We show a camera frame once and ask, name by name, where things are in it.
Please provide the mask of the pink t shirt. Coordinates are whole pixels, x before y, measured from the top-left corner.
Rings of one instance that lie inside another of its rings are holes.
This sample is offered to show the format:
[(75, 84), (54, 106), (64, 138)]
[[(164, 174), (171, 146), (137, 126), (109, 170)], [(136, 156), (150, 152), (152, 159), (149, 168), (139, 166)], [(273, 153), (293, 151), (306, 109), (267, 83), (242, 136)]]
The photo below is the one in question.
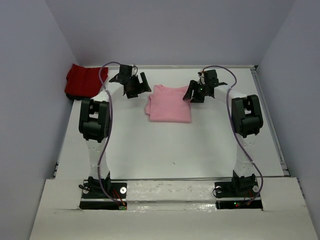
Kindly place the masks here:
[(151, 122), (191, 123), (190, 102), (183, 100), (188, 87), (167, 87), (157, 84), (148, 96), (145, 114)]

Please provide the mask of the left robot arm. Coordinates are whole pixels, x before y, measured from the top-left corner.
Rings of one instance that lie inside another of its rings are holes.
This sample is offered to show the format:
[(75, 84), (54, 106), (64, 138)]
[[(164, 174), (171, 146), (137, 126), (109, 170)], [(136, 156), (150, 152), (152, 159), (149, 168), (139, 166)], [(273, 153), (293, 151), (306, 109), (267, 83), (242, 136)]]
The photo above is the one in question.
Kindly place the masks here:
[(113, 88), (108, 88), (109, 83), (123, 86), (123, 94), (128, 98), (137, 98), (142, 93), (152, 90), (146, 75), (138, 75), (136, 65), (119, 64), (118, 73), (110, 80), (103, 78), (102, 72), (107, 63), (98, 70), (98, 79), (102, 83), (102, 90), (94, 97), (81, 101), (79, 114), (79, 132), (82, 134), (89, 153), (90, 172), (87, 182), (79, 185), (84, 193), (97, 194), (98, 198), (107, 198), (118, 203), (120, 198), (111, 196), (113, 192), (110, 170), (106, 160), (108, 146), (113, 127)]

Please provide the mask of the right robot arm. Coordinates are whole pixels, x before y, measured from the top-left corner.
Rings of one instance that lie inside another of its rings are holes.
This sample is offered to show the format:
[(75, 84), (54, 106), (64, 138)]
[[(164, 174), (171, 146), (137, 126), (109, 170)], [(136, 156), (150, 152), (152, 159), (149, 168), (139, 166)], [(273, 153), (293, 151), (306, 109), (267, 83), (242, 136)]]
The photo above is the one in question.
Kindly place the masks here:
[(255, 199), (261, 191), (256, 176), (262, 173), (251, 155), (256, 136), (264, 124), (260, 99), (256, 94), (248, 95), (234, 90), (235, 84), (219, 81), (215, 65), (203, 68), (198, 76), (198, 80), (189, 82), (183, 99), (191, 103), (203, 103), (205, 97), (212, 97), (225, 103), (237, 144), (231, 180), (215, 183), (212, 193), (218, 199)]

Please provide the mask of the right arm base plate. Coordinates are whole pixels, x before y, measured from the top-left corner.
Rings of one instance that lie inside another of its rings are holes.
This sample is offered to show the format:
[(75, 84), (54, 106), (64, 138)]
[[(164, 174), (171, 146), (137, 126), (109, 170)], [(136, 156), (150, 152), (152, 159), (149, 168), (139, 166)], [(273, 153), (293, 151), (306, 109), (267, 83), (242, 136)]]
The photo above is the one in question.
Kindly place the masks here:
[(236, 193), (232, 189), (230, 181), (219, 181), (214, 183), (212, 195), (215, 197), (215, 206), (218, 210), (236, 209), (263, 209), (261, 195), (258, 196), (259, 184), (255, 182), (253, 187)]

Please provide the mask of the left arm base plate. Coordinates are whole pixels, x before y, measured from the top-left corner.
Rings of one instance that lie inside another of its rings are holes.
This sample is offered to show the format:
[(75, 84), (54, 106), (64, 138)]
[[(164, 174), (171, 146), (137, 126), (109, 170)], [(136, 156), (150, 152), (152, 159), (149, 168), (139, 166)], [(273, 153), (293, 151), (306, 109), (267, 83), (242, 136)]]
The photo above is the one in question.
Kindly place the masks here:
[(111, 183), (110, 191), (107, 197), (100, 186), (98, 188), (89, 188), (87, 181), (79, 184), (81, 189), (81, 198), (79, 208), (82, 210), (127, 210), (127, 190), (126, 182), (114, 181)]

